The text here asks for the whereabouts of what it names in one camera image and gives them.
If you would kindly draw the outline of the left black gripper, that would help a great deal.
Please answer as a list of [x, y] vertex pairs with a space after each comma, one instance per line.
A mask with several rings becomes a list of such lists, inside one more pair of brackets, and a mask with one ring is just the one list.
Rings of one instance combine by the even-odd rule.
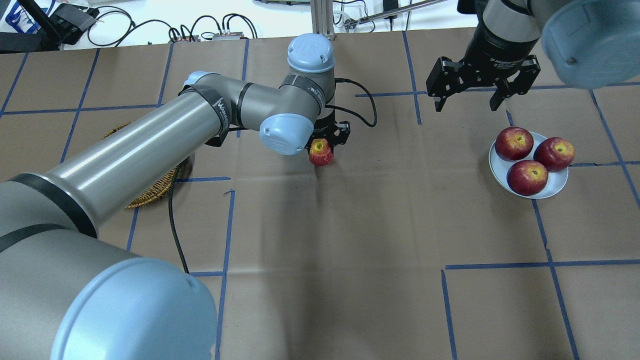
[[336, 146], [345, 145], [351, 134], [350, 121], [336, 121], [335, 109], [324, 109], [322, 114], [325, 116], [316, 119], [313, 132], [306, 143], [307, 152], [311, 151], [312, 143], [316, 139], [325, 139], [333, 152]]

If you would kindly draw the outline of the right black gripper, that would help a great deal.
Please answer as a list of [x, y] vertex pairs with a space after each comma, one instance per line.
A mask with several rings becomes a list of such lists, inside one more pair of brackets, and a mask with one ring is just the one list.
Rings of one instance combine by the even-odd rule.
[[468, 89], [474, 74], [496, 79], [496, 90], [489, 100], [491, 111], [497, 111], [514, 95], [526, 95], [541, 72], [537, 56], [530, 55], [537, 41], [510, 41], [478, 25], [462, 62], [439, 57], [427, 76], [426, 93], [433, 98], [435, 111], [441, 112], [448, 98]]

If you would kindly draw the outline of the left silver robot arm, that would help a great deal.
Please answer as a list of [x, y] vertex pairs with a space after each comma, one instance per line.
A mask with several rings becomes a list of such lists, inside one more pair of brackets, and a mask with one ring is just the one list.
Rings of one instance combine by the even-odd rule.
[[231, 125], [281, 155], [302, 152], [334, 97], [334, 47], [302, 34], [286, 57], [278, 88], [194, 71], [167, 104], [44, 174], [1, 183], [3, 360], [212, 359], [208, 287], [98, 231], [199, 147], [220, 147]]

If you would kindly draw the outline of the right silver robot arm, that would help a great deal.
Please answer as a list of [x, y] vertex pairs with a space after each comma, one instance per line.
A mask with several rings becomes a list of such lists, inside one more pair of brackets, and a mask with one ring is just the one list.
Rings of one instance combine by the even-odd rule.
[[637, 0], [460, 0], [457, 11], [477, 17], [464, 57], [439, 57], [426, 79], [435, 110], [452, 95], [494, 87], [489, 107], [525, 95], [541, 72], [539, 44], [563, 84], [598, 89], [640, 71]]

